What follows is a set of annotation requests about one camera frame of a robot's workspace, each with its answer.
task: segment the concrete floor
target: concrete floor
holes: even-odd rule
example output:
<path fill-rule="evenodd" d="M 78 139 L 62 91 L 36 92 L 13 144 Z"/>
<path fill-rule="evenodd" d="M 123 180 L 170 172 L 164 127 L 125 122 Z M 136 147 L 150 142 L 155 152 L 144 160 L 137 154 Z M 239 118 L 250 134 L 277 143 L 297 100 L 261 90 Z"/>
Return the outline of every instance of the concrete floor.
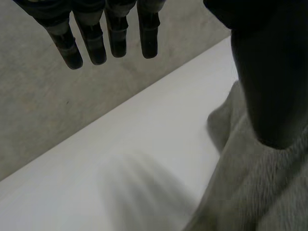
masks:
<path fill-rule="evenodd" d="M 230 34 L 201 0 L 187 2 L 165 4 L 159 55 L 151 60 L 141 54 L 136 9 L 128 16 L 128 54 L 112 57 L 106 33 L 108 61 L 101 66 L 91 64 L 71 20 L 84 60 L 72 71 L 46 31 L 12 0 L 1 0 L 0 180 Z"/>

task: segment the white table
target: white table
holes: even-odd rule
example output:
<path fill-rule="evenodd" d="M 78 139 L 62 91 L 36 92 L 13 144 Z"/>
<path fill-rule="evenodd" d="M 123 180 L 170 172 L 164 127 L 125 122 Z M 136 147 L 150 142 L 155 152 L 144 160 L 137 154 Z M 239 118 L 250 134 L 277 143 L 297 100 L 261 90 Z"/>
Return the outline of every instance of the white table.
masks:
<path fill-rule="evenodd" d="M 218 161 L 206 119 L 236 79 L 228 38 L 0 182 L 0 230 L 116 230 L 107 204 L 130 155 L 165 167 L 196 208 Z"/>

